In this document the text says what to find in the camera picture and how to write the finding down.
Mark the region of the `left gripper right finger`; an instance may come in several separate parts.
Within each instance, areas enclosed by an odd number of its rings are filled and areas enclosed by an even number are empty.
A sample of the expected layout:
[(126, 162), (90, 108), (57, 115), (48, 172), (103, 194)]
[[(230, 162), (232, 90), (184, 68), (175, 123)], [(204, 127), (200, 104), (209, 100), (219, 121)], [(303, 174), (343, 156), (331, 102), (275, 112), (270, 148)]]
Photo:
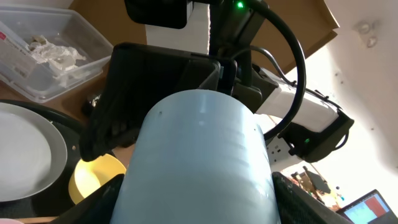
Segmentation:
[(272, 180), (282, 224), (350, 224), (280, 172)]

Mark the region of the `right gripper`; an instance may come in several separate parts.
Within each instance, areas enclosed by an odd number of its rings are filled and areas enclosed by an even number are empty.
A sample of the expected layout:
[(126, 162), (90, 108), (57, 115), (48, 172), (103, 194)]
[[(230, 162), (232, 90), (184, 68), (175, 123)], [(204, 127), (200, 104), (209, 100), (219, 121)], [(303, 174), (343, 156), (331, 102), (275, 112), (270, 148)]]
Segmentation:
[(253, 68), (251, 68), (251, 83), (244, 84), (239, 78), (241, 69), (235, 60), (230, 58), (217, 57), (220, 63), (220, 77), (216, 90), (227, 94), (243, 103), (253, 113), (268, 99), (271, 93), (279, 85), (269, 77), (262, 77)]

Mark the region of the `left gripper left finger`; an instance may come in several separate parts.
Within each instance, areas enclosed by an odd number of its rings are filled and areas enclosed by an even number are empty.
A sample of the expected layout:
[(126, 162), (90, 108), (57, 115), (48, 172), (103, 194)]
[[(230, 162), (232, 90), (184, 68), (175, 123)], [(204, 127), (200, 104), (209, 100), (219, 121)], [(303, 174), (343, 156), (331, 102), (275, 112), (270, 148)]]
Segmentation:
[(124, 174), (118, 174), (50, 224), (109, 224)]

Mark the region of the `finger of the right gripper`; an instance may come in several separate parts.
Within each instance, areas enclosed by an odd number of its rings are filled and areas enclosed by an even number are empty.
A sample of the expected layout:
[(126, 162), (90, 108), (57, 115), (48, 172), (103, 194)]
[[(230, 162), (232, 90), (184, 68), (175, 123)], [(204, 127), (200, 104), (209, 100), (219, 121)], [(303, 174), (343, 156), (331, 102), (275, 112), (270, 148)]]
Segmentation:
[(149, 110), (185, 90), (216, 90), (221, 65), (203, 54), (150, 45), (114, 47), (106, 84), (80, 135), (81, 158), (88, 162), (138, 137)]

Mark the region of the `yellow bowl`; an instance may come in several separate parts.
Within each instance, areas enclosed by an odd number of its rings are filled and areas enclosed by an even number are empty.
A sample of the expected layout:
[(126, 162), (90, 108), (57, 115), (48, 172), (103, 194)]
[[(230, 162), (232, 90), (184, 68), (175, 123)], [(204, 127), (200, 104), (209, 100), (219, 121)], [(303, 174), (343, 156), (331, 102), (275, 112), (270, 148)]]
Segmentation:
[(69, 180), (69, 196), (74, 204), (78, 204), (113, 177), (125, 173), (122, 162), (110, 154), (99, 156), (91, 162), (80, 159)]

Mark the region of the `white napkin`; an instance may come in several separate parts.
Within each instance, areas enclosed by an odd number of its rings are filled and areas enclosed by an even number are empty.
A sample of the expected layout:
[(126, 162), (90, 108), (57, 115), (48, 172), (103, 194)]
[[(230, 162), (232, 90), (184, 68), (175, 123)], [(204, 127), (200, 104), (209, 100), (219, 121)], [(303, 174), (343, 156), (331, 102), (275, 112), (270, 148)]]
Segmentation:
[(86, 60), (77, 49), (49, 42), (43, 35), (33, 35), (28, 46), (31, 56), (37, 63), (48, 63), (55, 72), (53, 77), (60, 81), (60, 86), (66, 87), (68, 77), (66, 72), (78, 68), (77, 60)]

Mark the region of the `blue cup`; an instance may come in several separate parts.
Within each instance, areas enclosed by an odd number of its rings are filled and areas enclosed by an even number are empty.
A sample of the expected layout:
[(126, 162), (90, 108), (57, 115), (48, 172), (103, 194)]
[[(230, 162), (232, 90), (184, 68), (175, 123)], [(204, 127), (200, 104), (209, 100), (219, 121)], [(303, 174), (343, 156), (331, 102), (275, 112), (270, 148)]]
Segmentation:
[(231, 96), (187, 90), (146, 115), (112, 223), (279, 223), (253, 113)]

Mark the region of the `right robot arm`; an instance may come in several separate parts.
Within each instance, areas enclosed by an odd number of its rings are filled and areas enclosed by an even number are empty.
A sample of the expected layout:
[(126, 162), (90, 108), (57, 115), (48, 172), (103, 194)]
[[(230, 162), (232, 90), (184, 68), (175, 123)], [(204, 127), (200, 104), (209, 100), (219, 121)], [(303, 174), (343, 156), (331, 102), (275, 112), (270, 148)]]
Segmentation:
[[(118, 146), (134, 144), (149, 110), (185, 90), (220, 92), (253, 113), (280, 118), (264, 134), (282, 141), (291, 156), (317, 162), (342, 148), (354, 121), (329, 97), (306, 87), (305, 56), (288, 25), (264, 1), (210, 1), (210, 51), (198, 54), (129, 42), (114, 47), (106, 85), (80, 135), (81, 158), (92, 161)], [(289, 45), (297, 79), (279, 66), (268, 72), (251, 62), (251, 52), (275, 58), (251, 45), (261, 24), (269, 21)]]

